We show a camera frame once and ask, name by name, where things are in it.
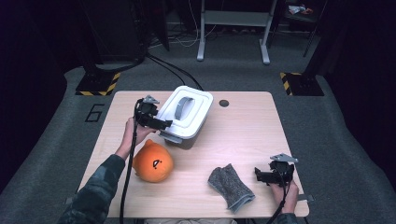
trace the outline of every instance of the person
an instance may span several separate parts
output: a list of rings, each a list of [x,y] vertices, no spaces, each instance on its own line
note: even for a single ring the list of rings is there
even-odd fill
[[[283,200],[283,188],[278,184],[270,184],[271,190],[274,194],[275,201],[280,204]],[[277,216],[276,221],[278,224],[297,224],[297,217],[294,210],[298,201],[299,189],[294,180],[291,180],[287,185],[289,189],[288,195],[285,199],[285,204],[282,207],[280,214]]]
[[[139,145],[149,133],[157,130],[142,127],[136,128],[136,145]],[[125,131],[116,152],[110,155],[89,178],[86,185],[78,191],[72,202],[66,207],[58,223],[104,223],[111,201],[117,192],[117,185],[128,158],[134,134],[134,119],[129,118],[125,124]],[[275,200],[280,203],[283,199],[283,188],[270,184]],[[286,202],[277,217],[279,224],[293,224],[296,222],[294,209],[297,204],[298,187],[294,181],[290,182]]]

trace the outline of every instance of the orange pumpkin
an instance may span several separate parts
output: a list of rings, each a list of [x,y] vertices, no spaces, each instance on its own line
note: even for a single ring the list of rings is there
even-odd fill
[[[174,163],[165,147],[148,139],[134,156],[132,167],[141,179],[156,183],[171,174]]]

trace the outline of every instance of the human hand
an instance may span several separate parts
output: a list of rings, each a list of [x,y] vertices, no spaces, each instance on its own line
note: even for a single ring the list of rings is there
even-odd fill
[[[280,204],[283,200],[283,187],[280,187],[278,184],[270,184],[270,187],[274,194],[275,201]],[[297,205],[299,189],[294,180],[291,180],[289,186],[286,186],[286,190],[288,189],[289,193],[286,196],[281,213],[294,213],[294,209]]]
[[[140,124],[137,124],[136,128],[136,145],[139,145],[149,133],[155,133],[157,130],[142,127]],[[120,147],[116,151],[116,155],[120,156],[124,160],[126,160],[131,151],[132,140],[134,137],[134,118],[128,118],[128,121],[125,124],[125,131],[122,137],[122,141]]]

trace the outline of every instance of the table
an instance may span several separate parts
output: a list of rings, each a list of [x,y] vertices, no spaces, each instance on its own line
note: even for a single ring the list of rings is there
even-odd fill
[[[160,101],[161,108],[171,91],[118,91],[106,115],[86,172],[82,188],[96,168],[120,145],[126,120],[134,113],[136,100],[148,94]],[[290,154],[272,95],[263,91],[212,91],[214,101],[205,124],[192,148],[184,149],[166,143],[157,133],[148,138],[165,146],[175,163],[174,171],[160,183],[148,183],[131,175],[125,200],[125,217],[135,218],[214,218],[270,217],[276,210],[272,191],[256,180],[254,168],[270,172],[271,156]],[[223,107],[220,100],[227,100]],[[143,143],[136,146],[135,153]],[[216,167],[231,163],[240,179],[256,198],[235,215],[227,203],[207,184]],[[126,168],[110,205],[109,217],[120,215],[120,198]],[[294,180],[304,193],[297,171]],[[309,213],[307,201],[299,201],[296,216]]]
[[[265,27],[264,35],[260,39],[260,49],[262,51],[262,62],[266,65],[270,64],[268,50],[266,47],[268,34],[270,32],[271,23],[274,17],[276,1],[271,0],[271,9],[269,12],[239,12],[239,11],[216,11],[205,10],[205,0],[201,4],[201,38],[198,48],[197,61],[204,60],[205,54],[205,25],[240,25],[240,26],[259,26]]]

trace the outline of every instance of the gray carpet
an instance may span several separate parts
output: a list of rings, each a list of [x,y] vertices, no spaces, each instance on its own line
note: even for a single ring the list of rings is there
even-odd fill
[[[196,61],[198,43],[189,48],[175,43],[170,51],[159,46],[149,52],[191,73],[205,91],[273,94],[292,155],[300,161],[296,167],[304,191],[316,198],[310,204],[309,223],[395,223],[395,192],[346,128],[324,77],[317,77],[323,97],[288,96],[283,88],[279,73],[303,72],[314,47],[303,58],[305,38],[277,35],[266,66],[258,39],[235,35],[208,40],[201,63]],[[0,223],[55,223],[65,209],[64,199],[76,192],[114,96],[76,96],[83,75],[82,68],[65,74],[68,88],[61,105],[0,195]],[[146,59],[121,73],[115,91],[172,91],[179,85],[176,76]],[[85,122],[95,104],[103,112],[99,121]],[[109,218],[106,223],[118,220]]]

